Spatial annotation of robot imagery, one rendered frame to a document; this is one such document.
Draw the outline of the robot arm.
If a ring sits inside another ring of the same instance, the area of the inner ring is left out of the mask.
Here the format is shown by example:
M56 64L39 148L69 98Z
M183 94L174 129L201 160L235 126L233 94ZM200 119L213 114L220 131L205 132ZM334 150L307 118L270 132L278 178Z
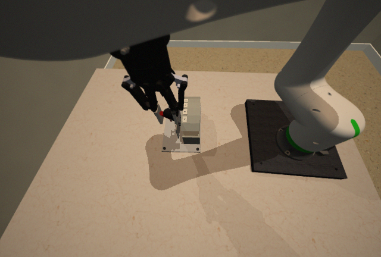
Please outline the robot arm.
M110 53L140 61L161 52L172 33L299 1L0 0L0 57L71 61ZM362 112L324 77L380 12L381 0L326 0L276 76L275 91L295 117L276 133L287 157L328 155L363 132Z

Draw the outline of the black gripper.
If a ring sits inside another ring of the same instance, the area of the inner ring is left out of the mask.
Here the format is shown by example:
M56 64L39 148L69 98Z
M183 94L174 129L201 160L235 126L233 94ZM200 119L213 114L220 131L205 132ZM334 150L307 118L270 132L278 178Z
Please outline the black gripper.
M160 124L164 117L160 115L155 92L160 92L168 103L175 124L178 124L179 110L183 111L185 89L188 86L186 74L178 76L171 68L167 46L153 57L140 61L123 61L129 76L125 75L121 86L135 98L138 104L145 110L151 110ZM170 88L175 82L178 88L178 102ZM143 90L141 88L143 88Z

